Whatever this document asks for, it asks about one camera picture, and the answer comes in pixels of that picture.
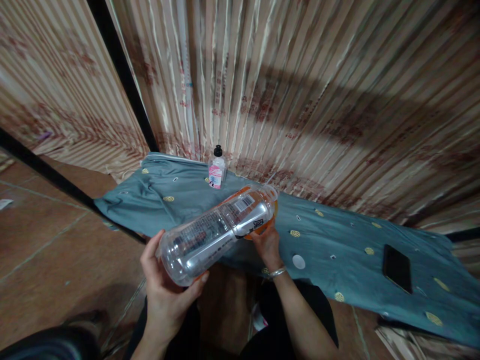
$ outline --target pink bottle label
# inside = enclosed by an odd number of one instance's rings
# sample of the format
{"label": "pink bottle label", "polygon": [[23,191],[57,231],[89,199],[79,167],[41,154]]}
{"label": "pink bottle label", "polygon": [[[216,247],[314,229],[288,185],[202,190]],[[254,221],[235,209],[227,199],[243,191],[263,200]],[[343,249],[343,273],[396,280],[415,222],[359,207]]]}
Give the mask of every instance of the pink bottle label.
{"label": "pink bottle label", "polygon": [[208,168],[208,180],[209,185],[214,189],[220,189],[222,182],[222,169],[216,165],[212,165]]}

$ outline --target black pump cap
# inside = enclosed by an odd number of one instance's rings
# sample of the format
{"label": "black pump cap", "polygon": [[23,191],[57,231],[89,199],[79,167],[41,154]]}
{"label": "black pump cap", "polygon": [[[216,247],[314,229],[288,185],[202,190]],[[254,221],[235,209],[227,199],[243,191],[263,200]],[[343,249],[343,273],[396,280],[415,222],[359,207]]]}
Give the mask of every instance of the black pump cap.
{"label": "black pump cap", "polygon": [[215,155],[217,158],[222,156],[222,147],[220,145],[215,146],[215,150],[213,150],[213,155]]}

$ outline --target clear plastic bottle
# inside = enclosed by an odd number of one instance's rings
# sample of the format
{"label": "clear plastic bottle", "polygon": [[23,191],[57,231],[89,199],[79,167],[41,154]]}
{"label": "clear plastic bottle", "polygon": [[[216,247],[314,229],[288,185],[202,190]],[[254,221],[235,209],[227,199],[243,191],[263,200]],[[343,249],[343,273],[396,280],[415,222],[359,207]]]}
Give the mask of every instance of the clear plastic bottle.
{"label": "clear plastic bottle", "polygon": [[159,250],[171,279],[179,286],[191,285],[238,239],[273,219],[277,198],[277,190],[270,185],[248,185],[218,206],[167,231]]}
{"label": "clear plastic bottle", "polygon": [[220,189],[227,176],[227,163],[223,157],[222,147],[217,145],[213,156],[208,160],[208,183],[214,189]]}

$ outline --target sticker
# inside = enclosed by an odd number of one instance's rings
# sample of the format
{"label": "sticker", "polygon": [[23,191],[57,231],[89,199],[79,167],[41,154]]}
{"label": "sticker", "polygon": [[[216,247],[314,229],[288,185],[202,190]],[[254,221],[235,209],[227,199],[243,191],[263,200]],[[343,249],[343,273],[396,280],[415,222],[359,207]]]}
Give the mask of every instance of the sticker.
{"label": "sticker", "polygon": [[241,198],[238,200],[235,204],[233,204],[239,212],[244,212],[250,205],[254,203],[254,198],[251,197],[250,195],[245,196],[244,198]]}
{"label": "sticker", "polygon": [[341,292],[337,292],[335,294],[335,300],[337,300],[340,303],[343,303],[345,301],[345,297]]}
{"label": "sticker", "polygon": [[450,292],[450,288],[449,288],[447,285],[445,285],[442,280],[437,279],[436,277],[434,277],[433,280],[435,280],[435,282],[436,282],[438,285],[440,285],[440,287],[441,287],[443,290],[445,290],[445,291],[447,291],[447,292]]}
{"label": "sticker", "polygon": [[426,318],[428,320],[430,320],[432,323],[434,323],[435,325],[437,325],[437,326],[443,326],[444,325],[442,320],[440,320],[437,315],[432,314],[431,312],[426,312],[425,315],[426,315]]}
{"label": "sticker", "polygon": [[0,200],[0,210],[4,209],[8,204],[13,203],[13,200],[10,199],[2,199]]}
{"label": "sticker", "polygon": [[208,184],[214,189],[220,189],[222,186],[223,171],[220,167],[212,165],[208,168],[208,178],[210,181]]}
{"label": "sticker", "polygon": [[253,228],[256,229],[260,226],[262,226],[264,224],[264,220],[263,219],[260,219],[260,220],[255,220],[253,222]]}

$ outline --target bracelet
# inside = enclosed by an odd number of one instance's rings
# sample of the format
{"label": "bracelet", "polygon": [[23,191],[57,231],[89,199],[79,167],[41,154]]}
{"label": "bracelet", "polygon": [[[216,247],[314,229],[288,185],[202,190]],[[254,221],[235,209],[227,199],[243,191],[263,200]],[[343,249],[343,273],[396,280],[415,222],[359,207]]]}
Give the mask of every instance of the bracelet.
{"label": "bracelet", "polygon": [[273,279],[273,278],[276,278],[278,275],[283,274],[283,273],[286,272],[286,271],[287,271],[287,269],[285,268],[285,266],[282,266],[282,267],[279,268],[278,270],[275,270],[275,271],[269,273],[269,274],[268,274],[268,277],[269,277],[270,279]]}

